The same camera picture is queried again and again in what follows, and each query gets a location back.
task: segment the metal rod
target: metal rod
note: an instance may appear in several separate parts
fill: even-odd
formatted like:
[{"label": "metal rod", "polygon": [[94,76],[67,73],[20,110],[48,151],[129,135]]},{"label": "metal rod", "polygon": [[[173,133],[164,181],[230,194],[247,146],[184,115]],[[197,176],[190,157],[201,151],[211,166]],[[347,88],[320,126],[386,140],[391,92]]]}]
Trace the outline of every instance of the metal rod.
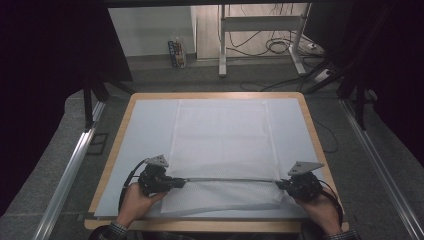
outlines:
[{"label": "metal rod", "polygon": [[280,182],[273,179],[247,179],[247,178],[186,178],[187,182]]},{"label": "metal rod", "polygon": [[418,221],[417,216],[412,210],[406,198],[403,196],[396,182],[393,180],[389,171],[387,170],[386,165],[384,164],[383,159],[381,159],[378,151],[375,149],[374,144],[369,138],[366,131],[363,131],[361,126],[356,122],[354,117],[354,110],[348,100],[340,100],[340,104],[343,107],[343,110],[346,113],[346,116],[349,119],[350,124],[352,125],[353,130],[358,136],[359,141],[361,142],[365,152],[368,155],[368,159],[374,167],[378,177],[381,180],[384,188],[386,189],[387,194],[390,197],[394,207],[396,208],[400,218],[403,221],[403,224],[406,227],[406,230],[411,235],[411,239],[419,240],[424,239],[424,231]]},{"label": "metal rod", "polygon": [[84,155],[87,152],[91,138],[94,135],[94,132],[97,127],[97,121],[100,118],[104,105],[105,104],[101,102],[97,103],[93,112],[93,127],[88,132],[84,132],[81,135],[80,140],[78,141],[78,144],[74,150],[74,153],[72,154],[71,159],[69,160],[65,172],[63,173],[62,178],[59,181],[59,184],[53,194],[53,197],[51,198],[49,205],[47,206],[46,211],[44,212],[44,215],[41,218],[40,224],[38,225],[32,239],[49,239],[50,234],[53,231],[54,225],[56,224],[57,218],[59,217],[59,214],[62,211],[62,207],[66,201],[66,198],[68,197],[69,191],[78,173],[79,167],[81,166]]}]

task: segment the white surface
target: white surface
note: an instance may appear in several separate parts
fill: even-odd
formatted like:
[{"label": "white surface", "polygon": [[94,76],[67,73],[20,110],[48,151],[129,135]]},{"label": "white surface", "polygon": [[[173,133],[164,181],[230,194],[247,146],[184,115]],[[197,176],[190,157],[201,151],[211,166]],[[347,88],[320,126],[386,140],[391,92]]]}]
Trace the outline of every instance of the white surface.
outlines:
[{"label": "white surface", "polygon": [[[265,116],[268,120],[262,121],[265,123],[268,121],[268,136],[269,141],[273,141],[275,145],[275,152],[261,153],[263,156],[267,156],[267,159],[275,156],[278,164],[276,164],[274,176],[277,178],[287,179],[287,171],[294,165],[296,161],[309,161],[317,162],[317,157],[313,149],[313,145],[306,128],[306,124],[297,102],[297,99],[257,99],[257,100],[214,100],[204,99],[197,100],[198,102],[205,103],[205,106],[209,104],[211,106],[225,106],[227,104],[239,104],[244,106],[246,109],[250,109],[248,106],[252,105],[252,109],[257,109],[257,106],[265,104],[267,115]],[[119,151],[115,166],[112,170],[111,177],[100,199],[99,206],[95,212],[97,217],[105,216],[116,216],[117,205],[119,200],[119,194],[122,189],[122,184],[127,178],[129,172],[137,165],[141,160],[164,154],[165,158],[169,160],[172,165],[171,149],[175,134],[176,119],[178,113],[178,105],[181,103],[193,102],[193,100],[139,100],[137,101],[132,117],[130,119],[126,134],[123,138],[121,149]],[[250,117],[257,119],[257,116],[252,116],[252,111],[248,110]],[[233,114],[228,116],[231,119],[231,124],[237,128],[239,121],[244,121],[249,116],[236,117]],[[251,124],[251,121],[245,121],[244,124]],[[267,149],[266,146],[262,147],[262,150],[271,151],[272,146]],[[246,149],[240,151],[240,155],[243,155]],[[319,170],[314,171],[318,178],[322,179],[322,174]],[[258,208],[268,210],[228,210],[228,206],[224,207],[223,211],[208,211],[208,212],[185,212],[185,215],[181,213],[168,213],[161,214],[161,204],[158,203],[153,206],[152,210],[147,214],[148,217],[167,217],[167,216],[184,216],[193,218],[301,218],[305,217],[303,210],[301,210],[287,194],[281,199],[280,206],[275,204],[256,205]]]},{"label": "white surface", "polygon": [[[180,101],[168,175],[280,179],[269,123],[266,100]],[[272,183],[189,182],[167,195],[161,213],[278,208],[281,198]]]},{"label": "white surface", "polygon": [[194,53],[195,8],[110,8],[109,14],[125,56],[169,54],[168,41],[178,35],[187,53]]}]

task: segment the human hand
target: human hand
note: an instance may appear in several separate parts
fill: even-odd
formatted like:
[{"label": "human hand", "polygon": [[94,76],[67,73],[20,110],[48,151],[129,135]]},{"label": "human hand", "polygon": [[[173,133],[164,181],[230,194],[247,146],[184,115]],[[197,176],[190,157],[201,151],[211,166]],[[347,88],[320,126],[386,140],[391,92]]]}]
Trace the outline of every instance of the human hand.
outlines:
[{"label": "human hand", "polygon": [[[324,188],[324,191],[334,196],[330,189]],[[306,211],[311,220],[322,228],[325,234],[334,235],[342,232],[336,207],[326,196],[320,194],[310,202],[300,199],[295,199],[295,201]]]},{"label": "human hand", "polygon": [[155,202],[164,198],[166,194],[157,193],[146,197],[141,192],[138,183],[130,184],[125,193],[121,210],[116,218],[116,223],[128,228],[134,220],[141,218]]}]

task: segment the white sheet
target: white sheet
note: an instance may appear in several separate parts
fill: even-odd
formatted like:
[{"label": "white sheet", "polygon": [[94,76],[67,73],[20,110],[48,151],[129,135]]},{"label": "white sheet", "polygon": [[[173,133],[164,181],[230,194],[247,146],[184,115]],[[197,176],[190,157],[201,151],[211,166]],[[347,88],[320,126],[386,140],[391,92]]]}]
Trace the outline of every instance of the white sheet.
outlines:
[{"label": "white sheet", "polygon": [[[179,102],[170,176],[278,180],[278,169],[266,100]],[[161,212],[278,208],[282,195],[273,183],[189,182],[168,194]]]},{"label": "white sheet", "polygon": [[[177,111],[180,102],[185,102],[189,100],[138,100],[134,106],[133,114],[128,123],[127,131],[123,137],[123,141],[119,150],[119,154],[117,156],[115,166],[111,172],[111,176],[107,183],[106,189],[103,192],[103,195],[99,201],[99,205],[96,209],[94,216],[96,217],[113,217],[118,214],[118,201],[119,194],[122,189],[122,185],[127,178],[129,172],[143,159],[157,156],[160,154],[164,154],[165,158],[172,165],[168,170],[175,171],[175,174],[178,174],[178,169],[176,169],[176,165],[173,165],[172,160],[174,157],[170,157],[171,155],[171,146],[173,146],[174,142],[174,131],[177,123]],[[226,105],[226,102],[234,102],[235,100],[216,100],[209,99],[203,100],[206,102],[215,102],[219,101],[223,105]],[[306,124],[299,106],[297,99],[257,99],[257,100],[236,100],[240,102],[249,102],[252,104],[254,109],[263,109],[262,106],[264,102],[266,103],[266,111],[268,111],[268,120],[269,125],[265,128],[255,128],[252,133],[259,133],[256,135],[264,135],[264,136],[272,136],[275,145],[275,152],[271,153],[271,151],[266,151],[265,153],[254,153],[254,156],[265,156],[268,154],[266,159],[274,159],[276,156],[278,164],[273,166],[275,171],[278,171],[278,174],[273,172],[272,174],[276,174],[274,177],[279,176],[281,178],[288,178],[287,171],[293,166],[296,161],[312,161],[317,162],[317,157],[315,155],[315,151],[309,136],[309,132],[306,128]],[[239,124],[235,124],[241,118],[240,117],[232,117],[231,122],[234,125],[235,132],[239,132],[240,134],[244,133],[239,129]],[[250,156],[246,156],[244,151],[240,152],[243,155],[243,158],[250,158]],[[211,159],[207,159],[208,163],[214,163]],[[204,167],[202,176],[211,176],[211,172],[207,172],[208,168]],[[267,175],[269,172],[259,168],[255,169],[255,173],[253,175]],[[314,171],[318,178],[322,179],[322,174],[320,170]],[[243,191],[249,194],[250,189]],[[275,193],[280,194],[281,190],[275,191]],[[244,210],[228,210],[225,211],[204,211],[199,213],[190,214],[188,212],[181,214],[162,214],[161,212],[161,202],[155,204],[150,212],[147,213],[146,217],[194,217],[194,218],[297,218],[306,216],[304,211],[299,208],[292,198],[286,197],[284,194],[279,209],[275,210],[261,210],[254,211],[244,209]],[[211,197],[204,197],[201,201],[212,199]],[[270,206],[260,206],[256,204],[257,207],[270,207]],[[240,206],[235,206],[234,209],[241,209]]]}]

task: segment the gray floor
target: gray floor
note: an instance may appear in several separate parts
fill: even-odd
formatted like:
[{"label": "gray floor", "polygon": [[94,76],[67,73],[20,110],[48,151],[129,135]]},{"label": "gray floor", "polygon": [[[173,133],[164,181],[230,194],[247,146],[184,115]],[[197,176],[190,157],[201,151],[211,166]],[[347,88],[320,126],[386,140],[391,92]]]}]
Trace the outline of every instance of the gray floor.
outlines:
[{"label": "gray floor", "polygon": [[[297,76],[289,59],[230,61],[228,76],[218,77],[217,61],[192,62],[185,69],[172,69],[152,62],[131,59],[134,82],[139,92],[259,91],[268,85]],[[295,91],[298,84],[272,91]],[[91,146],[85,156],[50,239],[87,239],[83,219],[91,203],[100,174],[113,144],[129,96],[108,86],[110,100],[102,114],[97,134],[109,134],[103,153]],[[354,134],[336,97],[337,83],[313,95],[307,103],[337,185],[346,217],[364,239],[410,239],[396,209]],[[31,239],[55,191],[84,128],[81,92],[69,97],[66,113],[49,147],[7,213],[0,219],[0,239]],[[394,134],[366,106],[367,132],[388,170],[419,218],[424,217],[424,170]]]}]

